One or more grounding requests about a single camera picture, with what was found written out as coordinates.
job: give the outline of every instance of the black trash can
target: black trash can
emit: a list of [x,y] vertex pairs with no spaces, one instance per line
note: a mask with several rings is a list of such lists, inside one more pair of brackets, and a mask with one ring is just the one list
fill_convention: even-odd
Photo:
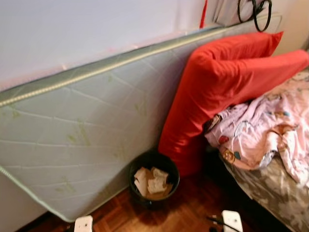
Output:
[[[150,200],[140,194],[134,184],[134,175],[141,167],[147,168],[149,170],[152,167],[156,167],[169,174],[167,183],[173,184],[173,188],[166,197],[158,200]],[[141,154],[140,156],[136,157],[130,164],[129,188],[131,195],[136,202],[143,205],[147,209],[161,208],[165,201],[175,192],[179,185],[179,180],[179,171],[175,163],[169,157],[160,154],[156,150],[147,151]]]

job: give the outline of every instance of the wooden floor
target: wooden floor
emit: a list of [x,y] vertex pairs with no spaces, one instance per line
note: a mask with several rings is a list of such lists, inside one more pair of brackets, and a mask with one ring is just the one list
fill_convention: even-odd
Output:
[[[212,178],[199,174],[182,179],[167,204],[160,210],[150,211],[133,202],[126,189],[91,214],[93,231],[208,232],[210,227],[215,227],[221,232],[222,227],[208,221],[206,216],[219,216],[223,210],[240,213],[244,232],[289,231],[264,209],[258,212],[249,206],[252,201],[244,200],[246,196],[241,194],[238,190],[226,190]],[[19,232],[64,232],[72,227],[56,216],[46,215]]]

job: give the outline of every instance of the red pillowcase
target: red pillowcase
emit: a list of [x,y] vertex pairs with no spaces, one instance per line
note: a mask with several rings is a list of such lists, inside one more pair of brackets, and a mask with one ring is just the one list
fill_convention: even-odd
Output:
[[252,33],[198,48],[188,60],[159,142],[181,176],[199,171],[203,124],[229,105],[256,98],[309,65],[304,51],[270,56],[282,33]]

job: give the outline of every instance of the pink blanket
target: pink blanket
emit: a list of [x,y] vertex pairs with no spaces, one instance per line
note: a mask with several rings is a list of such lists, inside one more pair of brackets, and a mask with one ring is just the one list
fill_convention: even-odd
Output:
[[301,72],[249,103],[222,111],[205,134],[224,159],[253,170],[280,155],[286,171],[309,187],[309,72]]

